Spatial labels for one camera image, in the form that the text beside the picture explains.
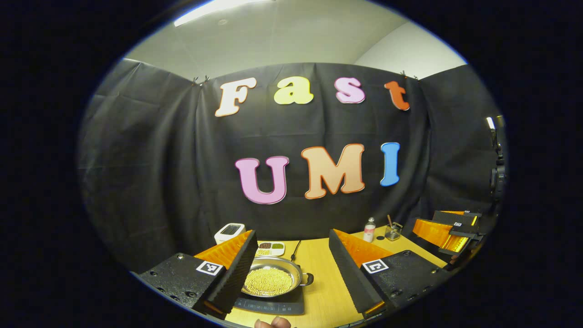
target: human hand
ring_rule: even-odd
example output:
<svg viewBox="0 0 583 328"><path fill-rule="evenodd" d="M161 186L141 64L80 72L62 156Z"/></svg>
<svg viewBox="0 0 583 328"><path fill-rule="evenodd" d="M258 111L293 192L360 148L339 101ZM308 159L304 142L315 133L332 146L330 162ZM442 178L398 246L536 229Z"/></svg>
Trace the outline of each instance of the human hand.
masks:
<svg viewBox="0 0 583 328"><path fill-rule="evenodd" d="M451 261L449 261L450 264L454 264L456 261L458 260L458 256L454 255L451 257Z"/></svg>
<svg viewBox="0 0 583 328"><path fill-rule="evenodd" d="M285 318L276 316L271 324L259 319L255 322L255 328L292 328L292 324Z"/></svg>

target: letter u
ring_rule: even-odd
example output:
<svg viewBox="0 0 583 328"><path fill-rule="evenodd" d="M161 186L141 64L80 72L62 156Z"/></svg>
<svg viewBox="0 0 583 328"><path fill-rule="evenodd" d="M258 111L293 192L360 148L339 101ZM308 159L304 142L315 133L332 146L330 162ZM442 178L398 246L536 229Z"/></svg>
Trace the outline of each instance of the letter u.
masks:
<svg viewBox="0 0 583 328"><path fill-rule="evenodd" d="M241 176L241 186L243 193L250 201L257 204L275 204L282 201L287 192L286 186L286 165L289 158L285 156L274 156L268 158L265 163L271 167L273 173L273 191L264 193L257 185L257 167L259 160L255 158L243 158L235 162Z"/></svg>

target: blue letter i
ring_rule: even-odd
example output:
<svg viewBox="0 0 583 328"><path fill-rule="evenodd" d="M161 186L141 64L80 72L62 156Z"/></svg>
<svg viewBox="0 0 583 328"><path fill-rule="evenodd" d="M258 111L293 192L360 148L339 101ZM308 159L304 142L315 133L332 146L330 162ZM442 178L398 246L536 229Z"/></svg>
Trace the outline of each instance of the blue letter i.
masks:
<svg viewBox="0 0 583 328"><path fill-rule="evenodd" d="M391 186L399 181L397 175L397 153L401 146L396 142L387 142L381 145L381 151L385 154L385 176L381 180L381 186Z"/></svg>

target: black backdrop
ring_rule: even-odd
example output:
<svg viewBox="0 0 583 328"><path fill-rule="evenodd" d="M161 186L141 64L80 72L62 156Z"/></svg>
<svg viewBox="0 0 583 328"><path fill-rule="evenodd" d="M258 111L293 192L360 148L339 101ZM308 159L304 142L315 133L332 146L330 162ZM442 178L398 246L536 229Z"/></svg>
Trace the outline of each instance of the black backdrop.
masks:
<svg viewBox="0 0 583 328"><path fill-rule="evenodd" d="M310 81L308 104L279 105L277 83ZM353 76L366 100L343 104L333 82ZM238 113L215 117L226 82L254 77ZM405 88L410 110L397 109L384 84ZM214 245L225 224L244 223L260 239L324 238L331 228L363 229L387 214L408 233L434 210L486 210L490 146L486 116L498 111L467 66L418 81L354 65L303 63L248 69L195 84L151 65L122 60L89 104L79 143L79 178L87 209L120 262L137 272L176 252ZM380 146L398 142L399 182L382 187ZM364 190L308 200L308 166L300 154L323 146L334 161L347 144L364 145ZM273 189L265 160L283 155L287 194L260 205L241 189L234 163L257 158L260 190Z"/></svg>

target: orange fabric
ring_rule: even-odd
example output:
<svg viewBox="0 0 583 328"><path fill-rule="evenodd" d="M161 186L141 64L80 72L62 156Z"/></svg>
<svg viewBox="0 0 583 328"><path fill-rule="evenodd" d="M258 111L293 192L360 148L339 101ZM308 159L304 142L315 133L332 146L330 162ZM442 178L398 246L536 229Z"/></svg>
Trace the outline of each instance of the orange fabric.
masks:
<svg viewBox="0 0 583 328"><path fill-rule="evenodd" d="M459 252L468 241L468 238L450 235L449 231L452 227L453 226L447 224L417 219L417 221L415 221L415 226L413 227L413 232L417 236L442 249Z"/></svg>
<svg viewBox="0 0 583 328"><path fill-rule="evenodd" d="M365 242L364 240L349 235L346 232L334 229L334 232L340 238L340 241L352 257L352 260L356 263L356 266L360 266L368 261L382 259L383 257L391 256L393 253L387 251L386 249L380 248L372 243Z"/></svg>
<svg viewBox="0 0 583 328"><path fill-rule="evenodd" d="M253 230L249 230L235 238L213 246L206 251L196 254L194 257L203 261L220 264L228 270L251 231Z"/></svg>
<svg viewBox="0 0 583 328"><path fill-rule="evenodd" d="M453 214L458 214L458 215L463 215L465 213L464 211L440 211L440 212L453 213Z"/></svg>
<svg viewBox="0 0 583 328"><path fill-rule="evenodd" d="M385 305L385 301L380 302L379 304L376 304L375 306L373 306L372 308L368 309L365 311L366 314L372 313L373 311L377 310L378 308L380 308L381 306Z"/></svg>
<svg viewBox="0 0 583 328"><path fill-rule="evenodd" d="M206 307L207 307L207 308L209 308L209 309L211 309L211 310L214 310L215 312L218 312L218 313L220 313L220 314L223 314L223 312L222 312L221 310L217 309L217 307L216 307L216 306L214 306L214 305L213 305L211 302L209 302L209 301L204 301L204 304L206 305Z"/></svg>

